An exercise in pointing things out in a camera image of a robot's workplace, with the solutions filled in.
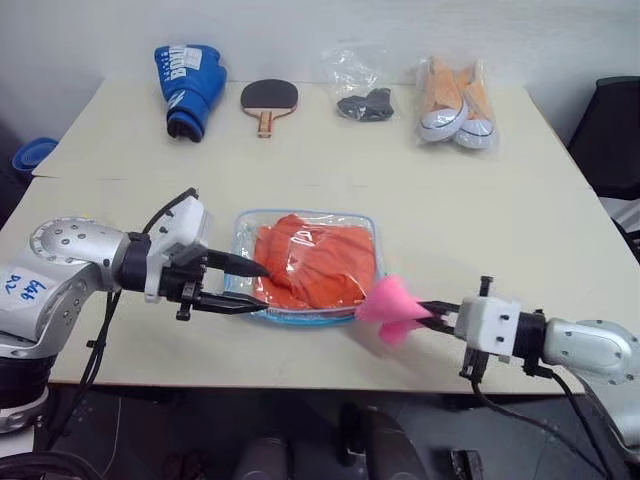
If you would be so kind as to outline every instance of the blue boxing glove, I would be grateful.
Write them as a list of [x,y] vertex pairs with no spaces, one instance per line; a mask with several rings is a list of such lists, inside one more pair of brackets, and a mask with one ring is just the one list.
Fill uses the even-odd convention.
[[227,80],[227,71],[218,65],[220,53],[206,45],[181,45],[156,48],[154,57],[169,104],[167,132],[199,142]]

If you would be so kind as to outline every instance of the pink object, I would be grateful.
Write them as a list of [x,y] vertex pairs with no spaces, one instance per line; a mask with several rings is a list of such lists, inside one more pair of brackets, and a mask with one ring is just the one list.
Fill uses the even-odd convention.
[[432,313],[418,305],[398,275],[380,280],[356,308],[356,318],[366,323],[382,323],[380,338],[395,346],[404,342],[409,332],[420,328],[418,318],[432,317]]

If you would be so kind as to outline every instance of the ping pong paddle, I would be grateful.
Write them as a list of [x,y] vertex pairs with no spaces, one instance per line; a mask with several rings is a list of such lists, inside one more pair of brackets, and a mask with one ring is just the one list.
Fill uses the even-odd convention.
[[260,120],[258,137],[270,138],[273,121],[296,109],[298,89],[284,80],[259,80],[245,87],[240,105],[245,113]]

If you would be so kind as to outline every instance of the black chair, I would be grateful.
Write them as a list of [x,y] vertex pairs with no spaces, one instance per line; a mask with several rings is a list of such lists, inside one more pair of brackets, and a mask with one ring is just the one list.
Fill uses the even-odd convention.
[[[568,150],[599,197],[640,199],[640,77],[596,82]],[[640,263],[640,230],[615,223]]]

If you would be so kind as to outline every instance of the table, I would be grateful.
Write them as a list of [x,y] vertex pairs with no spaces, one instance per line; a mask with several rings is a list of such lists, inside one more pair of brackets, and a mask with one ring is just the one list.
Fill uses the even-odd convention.
[[505,183],[537,189],[589,188],[553,130],[520,87],[492,92],[499,148],[470,152],[453,145],[420,148],[413,134],[414,92],[394,86],[397,114],[388,122],[340,117],[322,85],[300,84],[291,116],[275,121],[269,140],[239,107],[244,84],[228,84],[199,144],[166,133],[166,102],[157,83],[106,80],[36,175],[79,179],[194,178],[250,189],[295,179],[300,185],[426,189],[487,188]]
[[[139,230],[169,198],[193,185],[215,216],[212,248],[228,248],[232,222],[245,209],[366,213],[379,228],[386,270],[400,273],[425,299],[459,301],[477,291],[480,275],[492,274],[493,292],[522,301],[526,309],[543,307],[548,316],[571,320],[606,318],[640,331],[640,268],[588,188],[434,183],[390,191],[373,184],[328,190],[250,183],[243,189],[237,181],[203,176],[187,183],[38,178],[0,231],[0,262],[14,257],[49,218],[84,215]],[[211,276],[207,285],[221,288],[222,279]],[[145,304],[141,294],[124,293],[97,383],[470,391],[458,377],[464,344],[435,332],[421,330],[390,350],[363,325],[284,329],[203,312],[184,323],[174,319],[177,307]],[[85,343],[95,338],[103,308],[103,294],[86,303],[52,381],[78,381],[89,354]],[[559,393],[554,382],[530,379],[517,364],[491,360],[484,389]]]

